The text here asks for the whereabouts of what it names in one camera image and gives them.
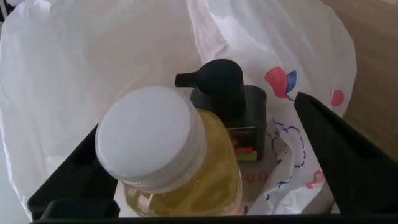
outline yellow liquid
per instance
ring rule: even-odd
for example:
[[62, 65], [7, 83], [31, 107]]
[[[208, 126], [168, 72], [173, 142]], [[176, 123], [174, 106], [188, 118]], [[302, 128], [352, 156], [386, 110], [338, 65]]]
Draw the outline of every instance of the yellow liquid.
[[207, 138], [199, 171], [170, 192], [150, 194], [125, 185], [127, 204], [143, 217], [239, 215], [242, 183], [233, 145], [224, 124], [213, 113], [198, 110]]

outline plastic bottle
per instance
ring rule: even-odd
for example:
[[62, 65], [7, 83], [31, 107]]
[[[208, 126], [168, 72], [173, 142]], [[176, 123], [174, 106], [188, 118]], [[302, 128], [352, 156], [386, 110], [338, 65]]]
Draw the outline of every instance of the plastic bottle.
[[228, 59], [210, 61], [193, 73], [178, 74], [175, 86], [195, 88], [190, 96], [193, 105], [222, 120], [239, 161], [262, 159], [267, 95], [259, 87], [243, 85], [237, 63]]
[[226, 128], [175, 90], [150, 86], [122, 97], [99, 124], [96, 153], [140, 216], [243, 212]]

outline black pump dispenser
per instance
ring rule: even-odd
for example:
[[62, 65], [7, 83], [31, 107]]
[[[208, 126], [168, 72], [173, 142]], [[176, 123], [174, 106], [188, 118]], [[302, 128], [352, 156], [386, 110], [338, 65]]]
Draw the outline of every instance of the black pump dispenser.
[[176, 87], [192, 87], [196, 108], [213, 112], [229, 131], [239, 161], [262, 159], [266, 134], [264, 90], [243, 84], [243, 72], [234, 61], [218, 59], [193, 73], [178, 74]]
[[176, 87], [198, 88], [221, 120], [242, 116], [246, 106], [241, 67], [234, 61], [210, 61], [193, 73], [178, 74]]

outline cooking oil bottle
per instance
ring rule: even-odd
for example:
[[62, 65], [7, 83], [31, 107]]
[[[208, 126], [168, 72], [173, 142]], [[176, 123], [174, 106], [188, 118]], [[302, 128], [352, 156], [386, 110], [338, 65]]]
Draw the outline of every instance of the cooking oil bottle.
[[98, 126], [96, 153], [140, 216], [243, 214], [225, 126], [175, 90], [149, 86], [122, 97]]

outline bottle label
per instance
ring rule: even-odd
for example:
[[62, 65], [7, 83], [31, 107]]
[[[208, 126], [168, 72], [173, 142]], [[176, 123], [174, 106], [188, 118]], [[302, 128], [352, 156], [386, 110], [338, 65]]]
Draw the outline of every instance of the bottle label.
[[227, 128], [238, 161], [256, 161], [256, 128]]

